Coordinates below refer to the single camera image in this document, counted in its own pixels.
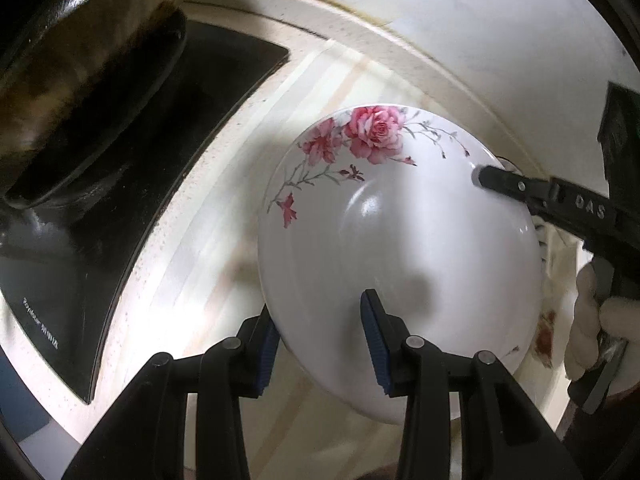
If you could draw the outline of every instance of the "finger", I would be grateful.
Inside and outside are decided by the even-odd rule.
[[[575,361],[585,370],[591,368],[598,359],[598,340],[588,337],[574,323],[569,330],[569,343]]]
[[[600,309],[600,323],[613,336],[640,342],[640,301],[609,298]]]
[[[578,295],[593,298],[596,294],[597,286],[596,272],[591,264],[586,264],[580,269],[575,277],[575,286],[578,289]]]
[[[574,353],[571,351],[569,345],[567,345],[564,350],[564,371],[566,376],[572,381],[577,381],[584,374],[584,368],[576,362]]]
[[[596,338],[600,331],[600,309],[593,296],[578,295],[574,306],[574,324],[584,335]]]

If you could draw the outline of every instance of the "floral plate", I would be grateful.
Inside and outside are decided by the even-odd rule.
[[[538,242],[523,205],[472,183],[487,164],[500,166],[450,121],[370,105],[313,124],[271,177],[258,230],[267,306],[306,371],[365,415],[401,424],[405,406],[376,383],[360,325],[366,288],[445,352],[488,349],[511,372],[526,354]]]

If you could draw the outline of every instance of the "floral decoration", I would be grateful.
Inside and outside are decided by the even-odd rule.
[[[338,186],[347,180],[364,182],[365,174],[355,164],[340,170],[333,169],[335,157],[342,148],[348,148],[355,158],[364,158],[369,164],[384,164],[391,160],[417,166],[410,155],[401,155],[403,136],[409,134],[414,139],[424,136],[430,140],[440,150],[442,158],[447,158],[442,145],[443,139],[446,138],[457,144],[465,156],[470,155],[458,140],[457,132],[435,128],[431,121],[414,121],[420,110],[416,110],[407,120],[407,111],[407,108],[385,105],[358,107],[349,113],[346,120],[337,121],[335,118],[329,118],[316,124],[298,144],[305,158],[288,176],[285,170],[284,182],[269,202],[267,213],[274,204],[279,206],[284,218],[284,227],[287,228],[297,219],[297,213],[291,208],[294,203],[292,188],[302,191],[304,185],[315,186],[318,180],[331,180]],[[321,160],[326,163],[324,170],[315,170],[314,167]],[[282,199],[281,196],[286,190],[289,190],[289,194]]]

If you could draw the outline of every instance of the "silver rivet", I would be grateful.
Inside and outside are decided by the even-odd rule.
[[[422,348],[424,346],[424,339],[419,335],[411,335],[405,340],[405,343],[409,348]]]
[[[486,365],[492,365],[495,363],[495,355],[493,352],[489,352],[488,350],[481,350],[478,352],[478,359],[480,359],[481,363]]]
[[[242,341],[240,341],[237,337],[227,337],[222,341],[223,348],[227,350],[235,350],[236,348],[240,348]]]

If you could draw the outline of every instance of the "induction cooktop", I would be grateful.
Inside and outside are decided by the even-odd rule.
[[[287,57],[276,44],[187,21],[164,83],[79,176],[38,205],[0,204],[2,294],[84,402],[94,397],[111,316],[154,223],[217,131]],[[49,169],[65,164],[64,146],[49,153],[57,153]]]

